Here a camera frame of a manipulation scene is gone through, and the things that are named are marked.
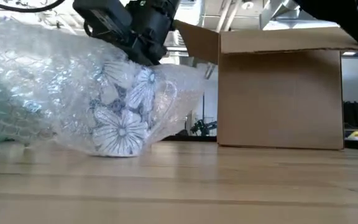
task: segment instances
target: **table surface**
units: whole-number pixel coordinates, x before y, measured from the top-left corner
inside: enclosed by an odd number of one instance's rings
[[[358,151],[161,142],[112,159],[3,144],[0,223],[358,224]]]

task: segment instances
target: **white flower design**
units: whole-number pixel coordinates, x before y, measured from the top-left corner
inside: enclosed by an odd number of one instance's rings
[[[155,73],[148,68],[142,69],[137,77],[135,87],[129,92],[128,105],[131,108],[137,108],[143,102],[145,111],[152,110],[156,88]]]
[[[102,102],[109,104],[118,98],[119,94],[114,84],[125,89],[129,88],[138,70],[139,68],[133,62],[117,61],[116,58],[107,59],[103,67]]]
[[[122,118],[107,108],[95,109],[95,118],[104,126],[93,131],[93,142],[100,146],[101,156],[129,157],[139,154],[143,147],[147,124],[140,116],[128,110],[122,112]]]

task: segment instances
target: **cardboard box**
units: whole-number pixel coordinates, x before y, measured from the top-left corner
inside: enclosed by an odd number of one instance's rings
[[[218,143],[342,149],[340,28],[220,34],[176,22],[190,56],[219,67]]]

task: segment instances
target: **bubble wrap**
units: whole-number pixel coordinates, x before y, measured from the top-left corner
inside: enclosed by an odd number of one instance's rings
[[[3,137],[136,156],[183,129],[203,90],[203,71],[195,68],[145,67],[102,40],[0,24]]]

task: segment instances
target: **ceiling light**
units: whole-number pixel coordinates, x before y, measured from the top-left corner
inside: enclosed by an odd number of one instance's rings
[[[254,6],[254,3],[252,1],[246,1],[246,2],[242,3],[241,8],[242,9],[252,9],[253,6]]]

